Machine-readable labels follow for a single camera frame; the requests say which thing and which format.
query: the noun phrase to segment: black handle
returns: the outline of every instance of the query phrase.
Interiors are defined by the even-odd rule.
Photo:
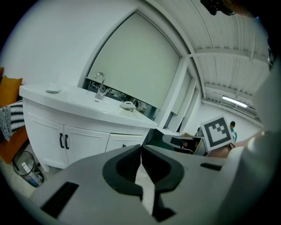
[[[66,149],[69,149],[69,147],[67,147],[67,138],[68,138],[68,135],[66,134],[65,135],[65,147],[66,147]]]
[[[62,141],[61,141],[62,136],[63,136],[63,134],[60,133],[60,144],[61,144],[61,148],[64,149],[65,147],[62,145]]]

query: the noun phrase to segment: patterned blanket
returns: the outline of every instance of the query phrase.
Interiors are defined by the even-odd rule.
[[[5,140],[9,142],[13,133],[24,125],[22,100],[0,108],[0,132]]]

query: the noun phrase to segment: chrome faucet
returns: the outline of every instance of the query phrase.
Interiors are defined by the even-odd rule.
[[[105,76],[104,76],[103,73],[97,73],[97,74],[95,75],[95,78],[97,78],[99,75],[102,75],[102,83],[101,83],[101,86],[99,87],[99,89],[98,89],[98,91],[97,91],[97,93],[96,93],[96,98],[98,98],[98,99],[103,99],[104,96],[107,94],[107,92],[108,92],[109,89],[107,89],[106,91],[103,91],[103,90],[102,90],[102,88],[103,88],[103,86],[104,86]]]

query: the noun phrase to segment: ceiling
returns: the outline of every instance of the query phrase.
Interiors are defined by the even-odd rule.
[[[202,100],[259,120],[250,99],[269,75],[267,34],[259,20],[221,12],[212,16],[200,0],[147,1],[165,10],[186,35],[201,80]],[[246,103],[248,109],[224,102],[223,95]]]

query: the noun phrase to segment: ceiling light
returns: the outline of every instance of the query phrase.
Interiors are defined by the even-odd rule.
[[[242,103],[242,102],[239,102],[239,101],[237,101],[237,100],[234,100],[234,99],[232,99],[232,98],[223,96],[223,100],[226,100],[226,101],[232,102],[232,103],[234,103],[234,104],[240,105],[240,106],[242,106],[242,107],[244,107],[244,108],[247,108],[247,105],[246,105],[246,104],[244,104],[244,103]]]

